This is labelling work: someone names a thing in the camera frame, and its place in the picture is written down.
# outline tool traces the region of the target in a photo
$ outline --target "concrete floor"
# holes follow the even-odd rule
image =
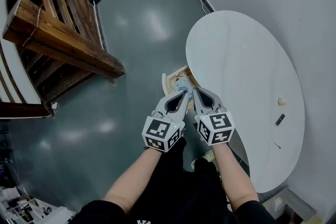
[[[204,13],[199,0],[102,0],[109,53],[126,75],[111,85],[95,76],[58,101],[54,118],[9,123],[21,187],[56,206],[79,210],[102,198],[141,154],[147,115],[164,96],[161,75],[187,64],[185,42]],[[185,168],[207,148],[186,116]]]

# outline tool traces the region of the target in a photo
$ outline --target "table top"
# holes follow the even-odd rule
[[[300,82],[279,42],[254,19],[223,10],[193,26],[186,57],[200,86],[232,113],[256,191],[279,186],[298,161],[305,131]]]

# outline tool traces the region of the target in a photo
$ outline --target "forearm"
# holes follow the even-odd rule
[[[127,214],[145,190],[162,153],[148,148],[112,185],[104,200],[119,205]]]
[[[238,164],[227,144],[214,145],[213,151],[221,174],[223,188],[233,211],[247,201],[258,201],[258,195],[250,178]]]

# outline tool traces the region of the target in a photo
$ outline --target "black pants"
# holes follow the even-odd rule
[[[147,188],[129,214],[130,219],[142,215],[156,223],[198,223],[202,211],[216,207],[227,210],[225,192],[213,163],[200,158],[194,172],[183,171],[185,145],[181,138],[161,156]]]

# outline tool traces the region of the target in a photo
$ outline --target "white oval table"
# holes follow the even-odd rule
[[[193,26],[186,57],[200,86],[231,111],[255,190],[279,186],[298,161],[305,131],[300,82],[279,42],[254,19],[223,10]]]

